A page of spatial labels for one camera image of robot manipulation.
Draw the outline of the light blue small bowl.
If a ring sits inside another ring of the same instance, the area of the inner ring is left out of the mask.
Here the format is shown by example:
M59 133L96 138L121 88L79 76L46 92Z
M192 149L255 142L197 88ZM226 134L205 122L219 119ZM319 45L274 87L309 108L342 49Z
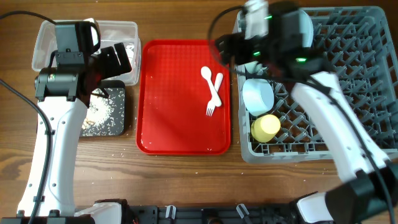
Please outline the light blue small bowl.
M245 107L253 116L265 114L274 106L274 92L267 80L247 79L242 94Z

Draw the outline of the white plastic spoon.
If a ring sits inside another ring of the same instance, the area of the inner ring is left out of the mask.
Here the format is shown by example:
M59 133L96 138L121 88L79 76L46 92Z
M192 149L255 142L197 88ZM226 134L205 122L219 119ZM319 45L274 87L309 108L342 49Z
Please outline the white plastic spoon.
M212 102L215 104L216 107L220 107L221 106L221 99L218 96L217 91L215 90L215 87L211 81L211 70L207 67L204 66L201 68L201 75L202 77L207 81L209 89L210 89L210 93L211 93L211 100Z

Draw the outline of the yellow cup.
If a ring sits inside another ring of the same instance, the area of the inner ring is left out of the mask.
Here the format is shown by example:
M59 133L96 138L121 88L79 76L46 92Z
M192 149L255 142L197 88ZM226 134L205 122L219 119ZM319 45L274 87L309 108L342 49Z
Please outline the yellow cup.
M280 130L280 120L273 114L256 119L251 125L251 134L259 142L269 142Z

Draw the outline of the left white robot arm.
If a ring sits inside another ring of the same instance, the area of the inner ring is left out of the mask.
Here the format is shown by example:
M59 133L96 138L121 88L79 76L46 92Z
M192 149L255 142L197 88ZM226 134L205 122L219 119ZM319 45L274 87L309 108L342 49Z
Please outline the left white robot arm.
M102 80L131 71L124 44L88 52L54 51L57 66L35 79L37 138L25 192L14 217L1 223L133 223L125 199L99 200L75 210L73 176L81 128L92 91Z

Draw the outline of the green bowl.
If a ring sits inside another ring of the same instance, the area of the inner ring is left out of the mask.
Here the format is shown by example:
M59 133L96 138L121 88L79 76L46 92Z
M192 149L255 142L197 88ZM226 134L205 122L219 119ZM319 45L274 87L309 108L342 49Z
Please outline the green bowl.
M263 65L258 61L246 63L244 66L248 73L258 73L264 68Z

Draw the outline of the light blue plate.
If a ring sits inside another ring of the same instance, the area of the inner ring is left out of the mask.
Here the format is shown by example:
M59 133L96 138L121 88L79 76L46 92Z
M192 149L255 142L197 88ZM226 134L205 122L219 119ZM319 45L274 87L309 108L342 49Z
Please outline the light blue plate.
M300 33L303 47L309 48L313 42L313 22L310 16L302 9L299 10Z

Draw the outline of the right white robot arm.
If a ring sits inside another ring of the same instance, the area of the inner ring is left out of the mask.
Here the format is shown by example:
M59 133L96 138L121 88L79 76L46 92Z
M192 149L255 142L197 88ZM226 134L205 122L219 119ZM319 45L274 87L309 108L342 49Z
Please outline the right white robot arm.
M397 205L397 165L365 131L341 91L337 76L321 54L305 48L302 35L273 34L247 38L242 33L209 40L222 65L261 62L271 80L290 83L290 95L309 115L333 156L342 184L295 202L306 223L359 223Z

